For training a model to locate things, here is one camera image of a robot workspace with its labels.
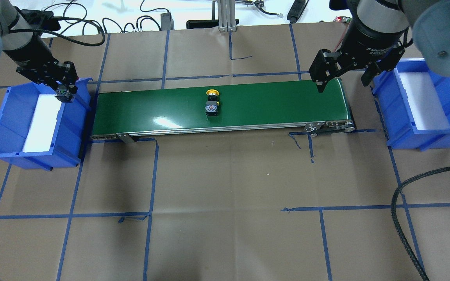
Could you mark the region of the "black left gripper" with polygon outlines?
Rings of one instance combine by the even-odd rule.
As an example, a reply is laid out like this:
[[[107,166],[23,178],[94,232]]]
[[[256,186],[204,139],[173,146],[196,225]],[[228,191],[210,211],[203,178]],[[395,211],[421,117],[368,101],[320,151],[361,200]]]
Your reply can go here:
[[[36,56],[16,61],[16,71],[37,85],[53,89],[68,89],[74,96],[79,79],[73,62],[59,62],[53,56]]]

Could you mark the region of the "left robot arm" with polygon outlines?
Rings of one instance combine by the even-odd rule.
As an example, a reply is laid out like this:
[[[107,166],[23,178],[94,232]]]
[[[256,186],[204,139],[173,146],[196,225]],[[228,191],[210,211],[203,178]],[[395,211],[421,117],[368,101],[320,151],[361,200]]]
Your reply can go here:
[[[78,75],[72,62],[59,62],[41,39],[41,31],[27,22],[24,14],[8,0],[0,0],[0,56],[5,53],[16,72],[55,92],[62,103],[77,93]]]

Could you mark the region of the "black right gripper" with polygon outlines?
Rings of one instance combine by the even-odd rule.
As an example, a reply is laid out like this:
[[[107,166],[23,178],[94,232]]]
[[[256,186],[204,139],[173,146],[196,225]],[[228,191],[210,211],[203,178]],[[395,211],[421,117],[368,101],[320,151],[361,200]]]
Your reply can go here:
[[[352,20],[336,50],[319,50],[309,68],[318,92],[322,93],[330,80],[349,71],[364,69],[361,76],[364,87],[382,72],[392,71],[405,54],[406,47],[400,39],[405,32],[405,29],[394,33],[378,32],[361,20]]]

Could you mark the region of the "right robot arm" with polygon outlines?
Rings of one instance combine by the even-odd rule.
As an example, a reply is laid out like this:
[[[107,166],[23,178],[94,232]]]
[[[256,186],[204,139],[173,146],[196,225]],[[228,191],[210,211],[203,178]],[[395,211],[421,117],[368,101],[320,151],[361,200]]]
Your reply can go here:
[[[309,68],[319,92],[359,69],[362,84],[369,85],[392,71],[410,45],[431,71],[450,78],[450,0],[332,0],[330,8],[348,9],[352,19],[338,49],[319,50]]]

